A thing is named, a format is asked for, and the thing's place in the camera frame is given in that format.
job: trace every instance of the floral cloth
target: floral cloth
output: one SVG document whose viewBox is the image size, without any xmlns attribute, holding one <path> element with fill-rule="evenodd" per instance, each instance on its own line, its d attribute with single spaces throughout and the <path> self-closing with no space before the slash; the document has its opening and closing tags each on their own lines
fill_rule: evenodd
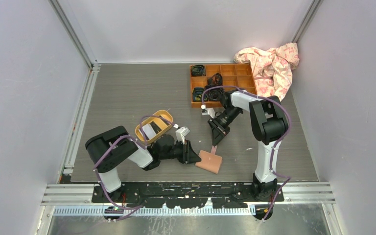
<svg viewBox="0 0 376 235">
<path fill-rule="evenodd" d="M 288 43 L 267 51 L 249 47 L 235 54 L 234 61 L 250 63 L 257 95 L 282 100 L 292 84 L 292 70 L 299 64 L 298 45 Z"/>
</svg>

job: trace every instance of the wire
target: wire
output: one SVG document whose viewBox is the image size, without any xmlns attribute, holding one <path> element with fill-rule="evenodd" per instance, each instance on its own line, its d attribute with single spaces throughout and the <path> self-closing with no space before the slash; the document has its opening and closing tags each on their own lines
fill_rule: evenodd
<svg viewBox="0 0 376 235">
<path fill-rule="evenodd" d="M 202 87 L 194 87 L 192 89 L 192 101 L 201 101 L 202 93 L 204 92 L 204 88 Z"/>
<path fill-rule="evenodd" d="M 236 86 L 215 86 L 215 87 L 211 87 L 211 88 L 208 88 L 208 89 L 206 89 L 205 91 L 204 91 L 204 93 L 205 92 L 207 92 L 207 91 L 209 91 L 209 90 L 212 90 L 212 89 L 217 89 L 217 88 L 235 88 L 235 89 L 237 89 L 239 92 L 242 92 L 243 94 L 246 94 L 246 95 L 249 95 L 249 96 L 251 96 L 251 97 L 255 97 L 255 98 L 260 98 L 260 99 L 263 99 L 263 100 L 266 100 L 266 101 L 269 101 L 269 102 L 271 102 L 271 103 L 273 103 L 273 104 L 276 104 L 283 112 L 284 112 L 284 114 L 286 115 L 286 118 L 287 118 L 287 122 L 289 123 L 289 126 L 288 126 L 288 128 L 287 128 L 287 130 L 284 132 L 284 134 L 274 143 L 274 145 L 273 145 L 273 149 L 272 149 L 272 152 L 271 152 L 271 154 L 270 154 L 270 170 L 273 172 L 273 174 L 274 175 L 276 175 L 276 176 L 278 176 L 278 177 L 280 177 L 280 178 L 285 178 L 286 180 L 285 180 L 285 182 L 279 187 L 279 189 L 276 191 L 276 194 L 275 194 L 275 196 L 273 197 L 273 200 L 272 200 L 272 202 L 271 202 L 271 204 L 270 204 L 270 207 L 269 207 L 269 210 L 266 212 L 266 214 L 264 215 L 264 217 L 263 217 L 263 219 L 262 219 L 262 221 L 264 222 L 264 220 L 267 218 L 267 216 L 269 215 L 269 213 L 270 213 L 270 211 L 273 209 L 273 207 L 274 207 L 274 205 L 275 205 L 275 201 L 276 201 L 276 198 L 277 198 L 277 196 L 279 195 L 279 192 L 280 192 L 280 190 L 283 188 L 283 186 L 284 185 L 286 185 L 287 184 L 287 182 L 289 182 L 291 179 L 292 179 L 292 177 L 290 177 L 290 176 L 284 176 L 284 175 L 281 175 L 281 174 L 279 174 L 279 173 L 277 173 L 277 172 L 275 172 L 274 170 L 273 170 L 273 158 L 274 158 L 274 155 L 275 155 L 275 151 L 276 151 L 276 146 L 279 144 L 279 142 L 280 141 L 282 141 L 283 139 L 284 139 L 284 137 L 290 132 L 290 128 L 291 128 L 291 126 L 292 126 L 292 119 L 290 118 L 290 115 L 289 115 L 289 113 L 287 112 L 287 110 L 281 105 L 281 104 L 279 104 L 278 102 L 276 102 L 276 101 L 274 101 L 274 100 L 272 100 L 272 99 L 270 99 L 270 98 L 267 98 L 267 97 L 263 97 L 263 96 L 258 96 L 258 95 L 256 95 L 256 94 L 252 94 L 252 93 L 249 93 L 249 92 L 247 92 L 247 91 L 245 91 L 245 90 L 242 90 L 242 89 L 240 89 L 239 87 L 236 87 Z"/>
<path fill-rule="evenodd" d="M 118 207 L 122 210 L 133 210 L 132 212 L 130 212 L 129 214 L 121 217 L 120 219 L 118 220 L 124 220 L 126 218 L 128 218 L 129 216 L 131 216 L 133 213 L 135 213 L 138 209 L 140 209 L 141 207 L 143 207 L 143 205 L 139 205 L 137 207 L 134 207 L 134 208 L 130 208 L 130 207 L 123 207 L 123 206 L 119 206 L 118 204 L 116 204 L 112 199 L 111 197 L 109 196 L 109 193 L 107 192 L 106 190 L 106 187 L 104 186 L 103 182 L 101 181 L 101 177 L 100 177 L 100 174 L 98 173 L 97 171 L 97 167 L 102 163 L 102 161 L 107 157 L 107 155 L 112 151 L 112 149 L 123 139 L 130 139 L 131 141 L 135 142 L 136 144 L 138 144 L 140 147 L 142 147 L 143 149 L 146 149 L 147 147 L 147 141 L 146 141 L 146 134 L 145 132 L 143 131 L 142 129 L 142 121 L 144 118 L 147 118 L 147 117 L 154 117 L 154 118 L 160 118 L 162 119 L 163 121 L 166 121 L 168 122 L 169 124 L 175 126 L 175 124 L 163 117 L 160 117 L 160 116 L 156 116 L 156 115 L 145 115 L 141 118 L 141 125 L 139 127 L 140 131 L 142 132 L 143 136 L 144 136 L 144 140 L 145 140 L 145 145 L 142 145 L 141 143 L 139 143 L 134 137 L 130 136 L 130 135 L 124 135 L 124 136 L 120 136 L 117 140 L 115 140 L 112 145 L 106 150 L 106 152 L 101 156 L 101 158 L 96 162 L 96 164 L 94 164 L 94 167 L 93 167 L 93 171 L 96 173 L 96 177 L 97 177 L 97 180 L 101 186 L 101 188 L 103 189 L 103 193 L 104 193 L 104 196 L 107 198 L 107 200 L 112 203 L 115 207 Z"/>
<path fill-rule="evenodd" d="M 124 219 L 127 219 L 131 214 L 135 213 L 137 210 L 134 210 L 132 211 L 131 213 L 125 215 L 125 216 L 122 216 L 118 219 L 116 219 L 116 222 L 117 221 L 120 221 L 120 220 L 124 220 Z M 84 231 L 81 231 L 81 232 L 68 232 L 68 234 L 71 234 L 71 235 L 79 235 L 79 234 L 84 234 L 84 233 L 87 233 L 89 230 L 91 229 L 94 229 L 95 227 L 101 225 L 101 224 L 104 224 L 104 223 L 109 223 L 108 221 L 106 221 L 106 219 L 104 218 L 103 220 L 91 225 L 90 227 L 88 227 L 86 230 Z M 66 222 L 61 226 L 61 228 L 58 230 L 57 232 L 57 235 L 59 235 L 61 232 L 63 232 L 65 230 L 65 226 L 66 226 Z"/>
<path fill-rule="evenodd" d="M 224 90 L 218 89 L 218 90 L 213 90 L 208 92 L 208 99 L 210 101 L 220 101 L 221 96 L 223 95 Z"/>
<path fill-rule="evenodd" d="M 223 76 L 218 72 L 207 80 L 208 85 L 223 85 Z"/>
</svg>

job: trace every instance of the white wall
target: white wall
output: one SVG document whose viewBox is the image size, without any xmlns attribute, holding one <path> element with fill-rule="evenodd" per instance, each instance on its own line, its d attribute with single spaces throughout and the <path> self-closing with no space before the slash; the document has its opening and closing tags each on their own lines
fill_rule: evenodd
<svg viewBox="0 0 376 235">
<path fill-rule="evenodd" d="M 98 62 L 231 61 L 290 42 L 312 0 L 62 0 Z"/>
<path fill-rule="evenodd" d="M 318 173 L 349 234 L 376 234 L 376 1 L 324 1 L 299 53 L 292 91 Z"/>
<path fill-rule="evenodd" d="M 0 234 L 36 229 L 88 68 L 46 0 L 0 0 Z"/>
</svg>

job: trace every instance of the black cable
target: black cable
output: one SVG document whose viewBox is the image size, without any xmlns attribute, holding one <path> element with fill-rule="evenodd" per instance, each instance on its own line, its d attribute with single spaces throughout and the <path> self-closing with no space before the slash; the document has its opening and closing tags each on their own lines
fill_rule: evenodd
<svg viewBox="0 0 376 235">
<path fill-rule="evenodd" d="M 193 77 L 205 76 L 205 66 L 203 65 L 191 66 L 191 76 Z"/>
<path fill-rule="evenodd" d="M 207 84 L 221 86 L 223 85 L 223 76 L 220 73 L 216 73 L 207 80 Z"/>
<path fill-rule="evenodd" d="M 223 95 L 223 90 L 222 89 L 211 90 L 207 93 L 207 95 L 210 101 L 220 101 L 221 96 Z"/>
<path fill-rule="evenodd" d="M 192 101 L 201 102 L 202 93 L 204 93 L 204 88 L 202 87 L 192 89 Z M 205 94 L 204 101 L 208 101 L 207 94 Z"/>
</svg>

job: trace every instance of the wooden tray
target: wooden tray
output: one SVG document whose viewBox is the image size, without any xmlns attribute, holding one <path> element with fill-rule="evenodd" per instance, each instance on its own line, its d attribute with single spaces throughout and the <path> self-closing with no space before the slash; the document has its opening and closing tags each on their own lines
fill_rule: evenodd
<svg viewBox="0 0 376 235">
<path fill-rule="evenodd" d="M 237 86 L 244 88 L 250 93 L 257 94 L 254 84 L 252 70 L 250 64 L 214 64 L 204 65 L 206 76 L 190 78 L 190 100 L 192 108 L 200 108 L 201 102 L 192 100 L 192 90 L 195 87 L 204 88 L 207 85 L 207 79 L 212 77 L 216 73 L 220 73 L 223 76 L 223 86 Z M 225 91 L 234 90 L 234 88 L 225 88 Z M 222 107 L 219 101 L 205 101 L 207 108 Z"/>
</svg>

